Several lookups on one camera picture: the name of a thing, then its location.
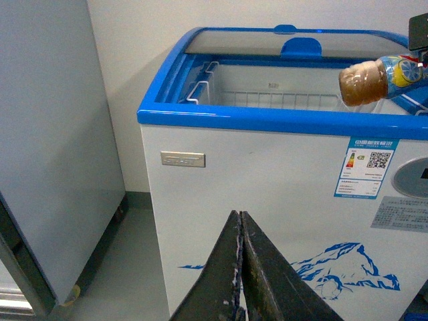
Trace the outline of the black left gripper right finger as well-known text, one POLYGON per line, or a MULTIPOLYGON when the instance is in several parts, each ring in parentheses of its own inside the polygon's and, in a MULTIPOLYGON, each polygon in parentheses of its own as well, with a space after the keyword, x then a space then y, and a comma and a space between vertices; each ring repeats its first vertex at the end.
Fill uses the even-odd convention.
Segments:
POLYGON ((341 320, 242 211, 242 281, 249 320, 341 320))

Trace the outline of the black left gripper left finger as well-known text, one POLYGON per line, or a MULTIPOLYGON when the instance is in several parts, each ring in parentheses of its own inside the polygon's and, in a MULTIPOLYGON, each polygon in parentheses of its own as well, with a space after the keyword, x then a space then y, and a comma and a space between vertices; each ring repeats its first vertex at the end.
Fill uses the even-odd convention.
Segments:
POLYGON ((241 320, 241 216, 232 211, 171 320, 241 320))

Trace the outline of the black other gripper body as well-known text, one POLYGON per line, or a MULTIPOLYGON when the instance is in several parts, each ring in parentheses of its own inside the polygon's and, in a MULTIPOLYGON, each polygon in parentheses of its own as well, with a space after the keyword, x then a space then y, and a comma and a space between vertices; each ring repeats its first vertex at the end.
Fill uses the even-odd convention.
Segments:
POLYGON ((409 45, 411 51, 427 49, 428 13, 420 14, 409 20, 409 45))

